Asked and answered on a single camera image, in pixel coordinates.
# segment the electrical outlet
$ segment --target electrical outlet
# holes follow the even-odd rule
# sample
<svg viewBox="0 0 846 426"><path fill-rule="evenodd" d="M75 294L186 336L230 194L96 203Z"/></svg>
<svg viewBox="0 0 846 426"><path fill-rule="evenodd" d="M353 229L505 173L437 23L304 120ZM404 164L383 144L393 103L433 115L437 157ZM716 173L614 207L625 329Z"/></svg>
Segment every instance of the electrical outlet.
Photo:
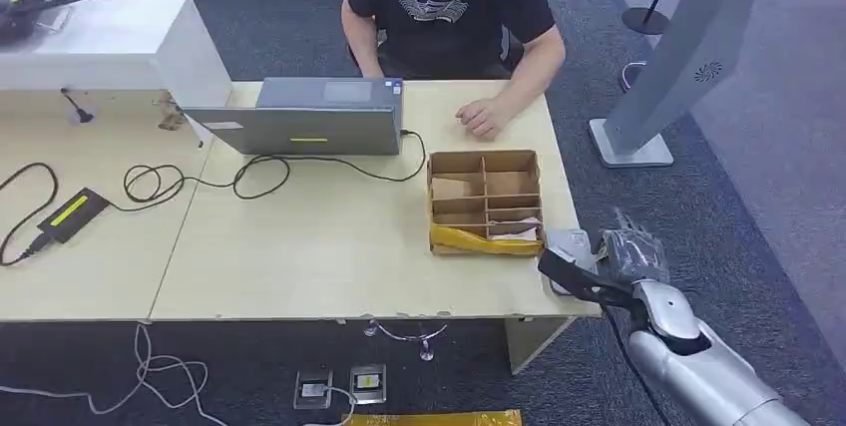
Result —
<svg viewBox="0 0 846 426"><path fill-rule="evenodd" d="M386 378L384 364L353 366L349 370L349 392L358 404L384 403L388 399Z"/></svg>
<svg viewBox="0 0 846 426"><path fill-rule="evenodd" d="M331 369L315 369L296 373L293 409L327 409L332 404Z"/></svg>

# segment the yellow plastic bag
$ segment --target yellow plastic bag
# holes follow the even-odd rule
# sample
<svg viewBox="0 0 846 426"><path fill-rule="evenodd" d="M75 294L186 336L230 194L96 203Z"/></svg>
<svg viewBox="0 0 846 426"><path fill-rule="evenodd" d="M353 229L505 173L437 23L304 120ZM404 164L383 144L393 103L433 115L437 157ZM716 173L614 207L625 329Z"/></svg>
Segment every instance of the yellow plastic bag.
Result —
<svg viewBox="0 0 846 426"><path fill-rule="evenodd" d="M453 248L496 254L534 255L543 244L529 239L484 239L477 234L462 229L450 228L432 223L429 228L429 241Z"/></svg>
<svg viewBox="0 0 846 426"><path fill-rule="evenodd" d="M473 413L353 414L350 426L523 426L519 409Z"/></svg>

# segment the black stand pole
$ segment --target black stand pole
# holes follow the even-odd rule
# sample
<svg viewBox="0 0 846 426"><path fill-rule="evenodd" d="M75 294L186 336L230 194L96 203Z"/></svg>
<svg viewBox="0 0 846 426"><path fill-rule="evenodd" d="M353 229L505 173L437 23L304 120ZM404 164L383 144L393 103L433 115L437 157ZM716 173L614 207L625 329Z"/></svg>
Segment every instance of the black stand pole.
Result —
<svg viewBox="0 0 846 426"><path fill-rule="evenodd" d="M660 12L655 11L659 0L652 0L648 9L643 7L632 7L623 12L623 23L627 27L647 35L662 34L669 25L669 19Z"/></svg>

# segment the stand base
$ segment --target stand base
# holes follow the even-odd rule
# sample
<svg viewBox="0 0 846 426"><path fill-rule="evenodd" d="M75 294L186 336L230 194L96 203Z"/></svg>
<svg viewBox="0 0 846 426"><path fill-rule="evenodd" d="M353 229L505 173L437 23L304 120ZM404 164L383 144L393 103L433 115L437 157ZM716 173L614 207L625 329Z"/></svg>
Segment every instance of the stand base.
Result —
<svg viewBox="0 0 846 426"><path fill-rule="evenodd" d="M617 154L611 147L606 135L606 119L590 121L591 137L600 151L603 165L609 169L625 169L634 167L669 167L672 165L672 154L660 134L654 136L639 150L626 155Z"/></svg>
<svg viewBox="0 0 846 426"><path fill-rule="evenodd" d="M623 23L627 27L646 35L660 35L667 26L669 26L669 19L658 11L653 11L649 17L648 22L644 22L649 9L645 7L632 7L623 12Z"/></svg>

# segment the robotic arm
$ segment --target robotic arm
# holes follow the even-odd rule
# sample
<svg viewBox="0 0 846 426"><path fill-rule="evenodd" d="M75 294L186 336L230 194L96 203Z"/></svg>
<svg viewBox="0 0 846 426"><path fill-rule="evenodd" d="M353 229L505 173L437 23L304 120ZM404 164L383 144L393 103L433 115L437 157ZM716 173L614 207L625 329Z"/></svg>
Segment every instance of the robotic arm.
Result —
<svg viewBox="0 0 846 426"><path fill-rule="evenodd" d="M639 371L702 426L808 426L696 317L681 291L642 276L654 272L655 262L662 259L659 240L624 228L606 231L605 242L601 251L607 255L601 256L607 257L610 270L627 274L599 275L561 255L554 245L544 251L538 269L578 299L630 313L628 351ZM622 261L625 268L619 265Z"/></svg>

